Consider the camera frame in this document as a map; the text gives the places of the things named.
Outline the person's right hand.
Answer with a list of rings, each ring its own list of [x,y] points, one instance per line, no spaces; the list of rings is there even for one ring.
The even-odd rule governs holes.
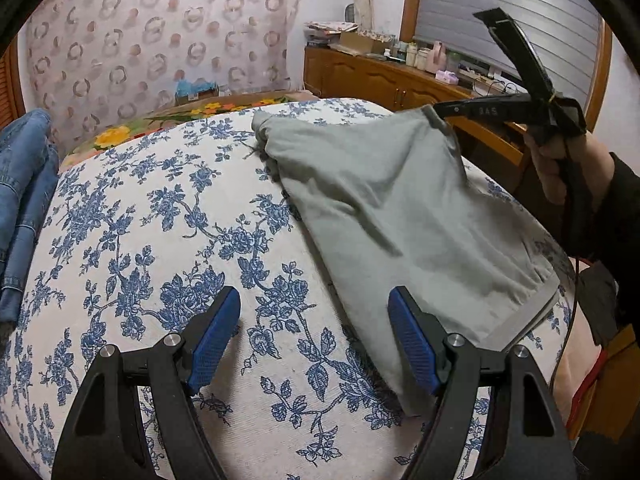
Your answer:
[[[555,136],[547,144],[537,145],[526,132],[526,146],[534,162],[544,196],[553,205],[564,205],[572,188],[585,188],[596,209],[614,176],[615,162],[606,146],[590,132],[571,139]]]

